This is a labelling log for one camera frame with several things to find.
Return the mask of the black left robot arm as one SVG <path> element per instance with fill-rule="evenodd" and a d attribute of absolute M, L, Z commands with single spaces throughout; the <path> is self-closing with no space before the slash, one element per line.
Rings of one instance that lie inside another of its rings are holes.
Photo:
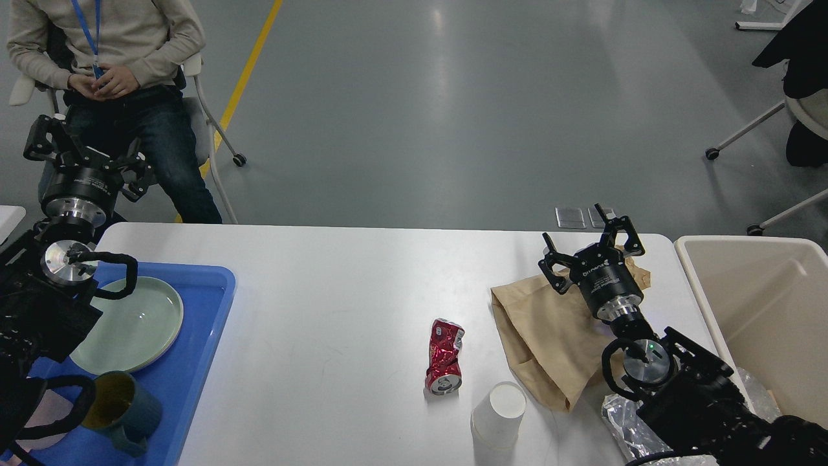
<path fill-rule="evenodd" d="M 23 464 L 39 461 L 21 442 L 74 430 L 96 395 L 83 375 L 31 377 L 34 362 L 64 362 L 102 315 L 92 299 L 122 299 L 136 288 L 136 260 L 97 252 L 92 242 L 119 192 L 143 190 L 153 178 L 139 145 L 109 156 L 83 144 L 60 114 L 30 127 L 24 157 L 54 168 L 41 202 L 45 218 L 2 252 L 2 449 Z"/>

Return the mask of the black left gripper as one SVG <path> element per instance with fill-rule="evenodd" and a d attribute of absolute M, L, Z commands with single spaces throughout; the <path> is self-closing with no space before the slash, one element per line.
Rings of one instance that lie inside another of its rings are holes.
<path fill-rule="evenodd" d="M 80 216 L 93 227 L 116 220 L 119 192 L 137 203 L 155 184 L 155 168 L 134 139 L 121 155 L 112 157 L 81 140 L 66 121 L 40 115 L 27 136 L 23 157 L 45 163 L 39 180 L 39 206 L 48 217 Z"/>

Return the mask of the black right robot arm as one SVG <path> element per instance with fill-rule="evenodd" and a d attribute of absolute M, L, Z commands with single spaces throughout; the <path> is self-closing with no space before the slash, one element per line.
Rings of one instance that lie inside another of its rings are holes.
<path fill-rule="evenodd" d="M 640 404 L 637 416 L 668 446 L 631 463 L 711 456 L 719 465 L 825 465 L 823 427 L 798 416 L 769 422 L 754 415 L 724 360 L 672 327 L 663 336 L 653 331 L 640 310 L 644 292 L 625 263 L 645 252 L 638 233 L 627 216 L 594 207 L 604 222 L 600 241 L 568 256 L 543 233 L 547 250 L 538 265 L 558 294 L 577 286 L 592 316 L 610 327 L 603 378 Z"/>

